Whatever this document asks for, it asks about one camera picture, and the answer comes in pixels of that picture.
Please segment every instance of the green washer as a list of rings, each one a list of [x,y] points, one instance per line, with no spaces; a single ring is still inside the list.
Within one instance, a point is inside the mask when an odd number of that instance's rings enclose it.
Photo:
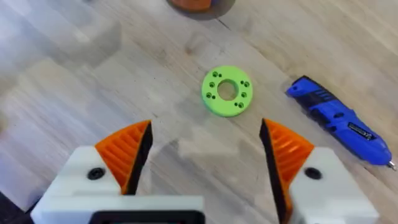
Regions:
[[[218,94],[221,83],[230,82],[237,92],[235,99],[224,100]],[[248,75],[234,66],[220,66],[207,73],[201,86],[201,97],[215,114],[224,117],[236,116],[250,105],[253,85]]]

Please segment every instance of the wood grain surface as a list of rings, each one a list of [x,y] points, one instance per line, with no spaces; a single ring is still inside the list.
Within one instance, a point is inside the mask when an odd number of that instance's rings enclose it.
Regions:
[[[398,155],[397,11],[397,0],[236,0],[194,18],[164,0],[0,0],[0,191],[27,209],[74,148],[151,119],[140,194],[203,195],[208,223],[277,223],[265,117],[333,148],[380,223],[397,223],[398,173],[358,160],[284,94],[312,77]],[[237,117],[201,101],[219,65],[252,79]]]

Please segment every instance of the orange gripper pad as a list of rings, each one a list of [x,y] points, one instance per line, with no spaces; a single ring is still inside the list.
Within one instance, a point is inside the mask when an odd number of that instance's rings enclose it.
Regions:
[[[170,0],[177,7],[187,11],[205,11],[210,8],[211,0]]]
[[[147,120],[121,129],[95,145],[122,194],[136,193],[152,141],[152,128]]]
[[[268,119],[262,120],[260,138],[266,151],[279,222],[288,223],[293,210],[289,185],[314,145],[285,126]]]

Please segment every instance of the blue tool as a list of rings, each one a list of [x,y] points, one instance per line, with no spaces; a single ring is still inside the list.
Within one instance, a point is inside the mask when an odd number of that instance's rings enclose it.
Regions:
[[[396,170],[384,140],[367,127],[353,110],[317,82],[303,76],[293,82],[287,94],[295,98],[311,118],[360,159]]]

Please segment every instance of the black screw hole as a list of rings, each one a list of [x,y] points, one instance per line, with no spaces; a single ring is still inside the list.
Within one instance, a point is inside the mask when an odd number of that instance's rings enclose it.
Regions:
[[[333,118],[340,118],[340,117],[342,117],[342,116],[344,116],[344,113],[340,112],[340,113],[335,114],[335,115],[333,116]]]
[[[337,128],[336,128],[336,126],[332,126],[332,127],[329,128],[329,130],[330,130],[331,132],[335,132],[335,131],[337,130]]]
[[[306,169],[304,170],[304,173],[305,173],[305,175],[306,175],[307,177],[309,177],[309,178],[311,178],[311,179],[314,179],[314,180],[320,180],[320,179],[322,179],[322,173],[321,173],[318,169],[316,169],[316,168],[314,168],[314,167],[306,168]]]
[[[98,180],[102,178],[104,175],[105,175],[105,169],[97,167],[89,171],[89,173],[87,174],[87,178],[89,180]]]

